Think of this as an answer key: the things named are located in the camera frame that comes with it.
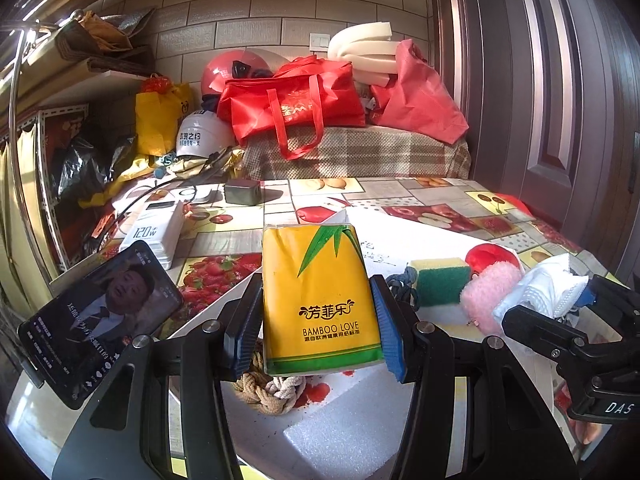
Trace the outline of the person's right hand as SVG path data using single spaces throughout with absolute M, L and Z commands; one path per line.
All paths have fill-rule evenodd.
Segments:
M 567 419 L 567 425 L 579 445 L 590 445 L 596 442 L 602 436 L 604 429 L 604 426 L 597 422 L 584 422 L 572 418 Z

